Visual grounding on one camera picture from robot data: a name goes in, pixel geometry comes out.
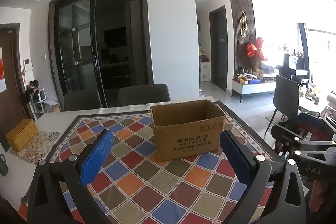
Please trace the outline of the right hand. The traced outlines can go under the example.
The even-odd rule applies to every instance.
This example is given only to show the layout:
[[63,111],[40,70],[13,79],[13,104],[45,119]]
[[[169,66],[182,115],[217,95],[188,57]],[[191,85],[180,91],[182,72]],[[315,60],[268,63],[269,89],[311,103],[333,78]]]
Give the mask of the right hand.
[[311,191],[311,197],[309,201],[309,209],[312,212],[317,212],[324,201],[324,197],[322,195],[323,185],[320,181],[314,180],[313,188]]

